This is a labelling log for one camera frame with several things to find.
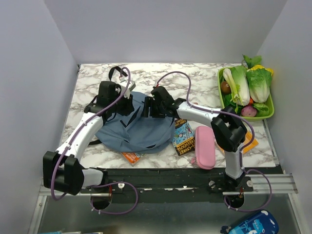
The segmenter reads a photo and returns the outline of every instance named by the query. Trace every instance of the book cover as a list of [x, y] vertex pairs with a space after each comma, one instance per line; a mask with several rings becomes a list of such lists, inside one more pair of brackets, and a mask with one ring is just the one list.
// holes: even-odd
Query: book cover
[[178, 156], [195, 150], [195, 136], [190, 124], [185, 119], [175, 121], [175, 135], [172, 144]]
[[134, 166], [144, 154], [138, 153], [121, 153]]

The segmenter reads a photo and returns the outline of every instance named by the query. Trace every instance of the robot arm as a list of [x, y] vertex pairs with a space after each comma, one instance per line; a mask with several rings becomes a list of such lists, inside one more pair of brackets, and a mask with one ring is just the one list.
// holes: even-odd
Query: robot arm
[[[195, 122], [212, 127], [218, 145], [225, 150], [226, 175], [232, 180], [238, 180], [243, 175], [240, 149], [245, 141], [247, 129], [241, 120], [225, 115], [216, 114], [221, 109], [214, 108], [212, 112], [195, 109], [185, 99], [174, 100], [168, 91], [162, 87], [156, 87], [151, 92], [153, 97], [145, 98], [144, 117], [165, 117], [193, 120]], [[236, 114], [233, 108], [226, 107], [223, 112]]]

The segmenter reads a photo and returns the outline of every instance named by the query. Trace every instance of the marble table surface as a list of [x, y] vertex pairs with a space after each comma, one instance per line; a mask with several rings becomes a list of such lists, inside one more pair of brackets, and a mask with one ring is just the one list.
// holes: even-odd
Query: marble table surface
[[[113, 66], [121, 64], [83, 64], [80, 69], [72, 103], [70, 106], [65, 130], [62, 136], [64, 142], [79, 123], [84, 107], [98, 93], [98, 85], [103, 80], [108, 80], [108, 72]], [[171, 63], [129, 63], [123, 64], [131, 71], [131, 78], [136, 82], [134, 91], [150, 95], [154, 83], [170, 71], [182, 71], [192, 79], [190, 101], [199, 105], [220, 108], [221, 103], [218, 93], [217, 72], [220, 68], [234, 66], [228, 63], [196, 63], [196, 64], [171, 64]], [[163, 79], [161, 85], [166, 87], [173, 98], [185, 98], [188, 80], [180, 74], [169, 75]], [[190, 121], [193, 130], [200, 124]], [[259, 144], [243, 156], [245, 167], [275, 167], [273, 152], [262, 121], [252, 122], [255, 138]], [[185, 156], [177, 156], [172, 145], [158, 154], [144, 155], [132, 166], [120, 153], [107, 149], [104, 145], [89, 146], [85, 150], [81, 164], [85, 168], [191, 168], [191, 158], [194, 152]], [[225, 167], [223, 154], [215, 148], [215, 167]]]

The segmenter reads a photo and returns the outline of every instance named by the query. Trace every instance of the book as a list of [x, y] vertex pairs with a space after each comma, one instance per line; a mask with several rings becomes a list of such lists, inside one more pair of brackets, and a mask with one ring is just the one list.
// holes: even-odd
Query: book
[[130, 162], [132, 166], [134, 166], [144, 154], [138, 153], [121, 153], [127, 160]]
[[172, 144], [178, 156], [183, 156], [195, 150], [194, 131], [187, 120], [175, 120], [175, 134]]
[[[246, 145], [251, 139], [252, 139], [252, 134], [251, 134], [251, 132], [248, 131], [245, 135], [244, 145]], [[224, 155], [224, 150], [217, 143], [215, 143], [215, 144], [217, 145], [217, 147], [221, 151], [221, 153]], [[258, 141], [256, 139], [253, 139], [252, 143], [243, 149], [243, 154], [247, 153], [249, 150], [251, 150], [253, 147], [255, 147], [258, 144], [259, 144]]]

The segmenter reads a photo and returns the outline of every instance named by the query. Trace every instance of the pink pencil case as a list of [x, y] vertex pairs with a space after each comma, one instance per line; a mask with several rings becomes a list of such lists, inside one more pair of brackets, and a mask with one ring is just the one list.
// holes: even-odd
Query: pink pencil case
[[195, 157], [191, 164], [210, 170], [215, 166], [215, 136], [212, 128], [199, 126], [195, 132]]

